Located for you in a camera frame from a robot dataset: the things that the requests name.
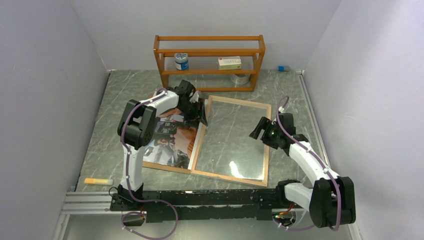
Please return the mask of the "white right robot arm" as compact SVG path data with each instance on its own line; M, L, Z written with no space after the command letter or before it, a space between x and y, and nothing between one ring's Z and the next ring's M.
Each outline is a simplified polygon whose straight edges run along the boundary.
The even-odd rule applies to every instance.
M249 134L273 149L282 149L303 170L311 188L297 180L283 180L276 186L275 202L282 208L295 204L309 212L317 228L337 230L356 221L355 187L350 177L333 171L313 150L309 140L296 132L291 113L262 117Z

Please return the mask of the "printed photo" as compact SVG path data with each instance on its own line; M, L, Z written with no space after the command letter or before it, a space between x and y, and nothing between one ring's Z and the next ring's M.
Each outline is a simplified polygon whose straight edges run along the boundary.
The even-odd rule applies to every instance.
M161 113L150 143L141 152L143 167L189 174L205 127L198 121L185 123L176 107Z

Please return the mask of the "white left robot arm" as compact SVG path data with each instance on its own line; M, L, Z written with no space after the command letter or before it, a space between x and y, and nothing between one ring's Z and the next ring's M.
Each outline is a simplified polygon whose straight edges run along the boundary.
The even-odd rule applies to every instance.
M200 125L207 126L206 100L188 81L160 88L146 100L127 102L117 128L124 169L118 192L130 210L142 206L144 147L164 147L170 159L191 158Z

